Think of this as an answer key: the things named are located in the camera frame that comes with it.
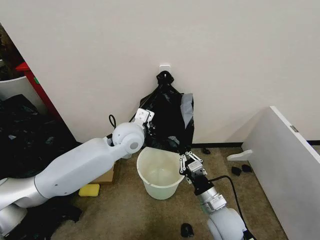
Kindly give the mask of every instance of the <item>black garbage bag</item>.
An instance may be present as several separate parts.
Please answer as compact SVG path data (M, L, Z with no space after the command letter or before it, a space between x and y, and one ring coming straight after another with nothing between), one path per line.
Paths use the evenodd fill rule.
M64 198L54 197L40 206L28 208L25 218L5 240L50 240L62 222L79 221L82 211Z
M79 144L64 122L41 115L22 94L0 100L0 179L28 178Z
M158 87L140 101L140 108L153 111L145 146L185 153L191 149L194 136L194 100L192 93L178 92L168 71L156 76Z

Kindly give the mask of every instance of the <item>black rubber piece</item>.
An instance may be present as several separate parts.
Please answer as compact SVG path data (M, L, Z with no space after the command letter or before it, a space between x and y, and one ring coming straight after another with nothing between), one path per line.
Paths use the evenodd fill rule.
M184 238L190 238L193 237L194 230L192 229L192 226L189 223L183 223L181 225L181 236Z
M252 173L251 167L247 164L242 165L242 171L244 171L245 173Z
M241 171L240 168L233 166L233 167L231 168L231 172L232 172L234 175L240 176L240 174L241 174L242 171Z
M209 151L209 149L207 149L207 148L201 148L201 152L203 153L203 154L207 154L207 155L209 155L209 154L211 154L211 152Z

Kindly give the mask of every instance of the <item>carpet floor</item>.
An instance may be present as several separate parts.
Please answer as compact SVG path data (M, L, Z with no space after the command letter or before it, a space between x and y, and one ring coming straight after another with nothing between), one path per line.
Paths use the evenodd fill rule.
M192 151L203 159L208 179L229 175L235 185L240 207L250 231L258 240L286 240L268 199L254 173L231 173L247 162L228 162L226 157L241 153L240 147L210 148L210 155L200 149ZM77 223L64 222L52 240L179 240L182 223L193 227L194 240L212 240L208 217L202 212L194 188L183 180L176 193L167 200L150 197L140 179L136 163L139 153L131 159L119 160L114 185L102 185L98 197L74 196L72 203L83 210ZM227 179L215 183L227 200L229 208L237 209L232 187Z

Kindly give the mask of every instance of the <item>white bucket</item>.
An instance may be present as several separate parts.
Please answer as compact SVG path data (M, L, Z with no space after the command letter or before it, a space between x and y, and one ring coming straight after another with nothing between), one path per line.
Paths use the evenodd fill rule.
M152 147L141 151L136 168L147 193L158 200L170 198L185 177L179 174L178 153Z

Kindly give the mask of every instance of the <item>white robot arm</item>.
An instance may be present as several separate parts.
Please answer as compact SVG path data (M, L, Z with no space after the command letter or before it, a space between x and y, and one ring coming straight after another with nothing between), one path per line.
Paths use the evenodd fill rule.
M0 237L10 233L27 214L26 208L55 196L74 193L110 170L115 161L140 150L152 111L139 108L134 122L115 128L110 138L94 138L57 157L30 178L0 180Z
M59 156L38 175L24 179L0 180L0 239L8 235L25 217L27 209L55 196L74 193L110 170L115 161L136 153L145 141L152 111L139 108L134 122L122 123L110 138L94 138ZM191 152L180 159L180 174L193 183L195 195L215 240L241 240L247 230L238 213L226 207L226 200L205 177L202 160Z

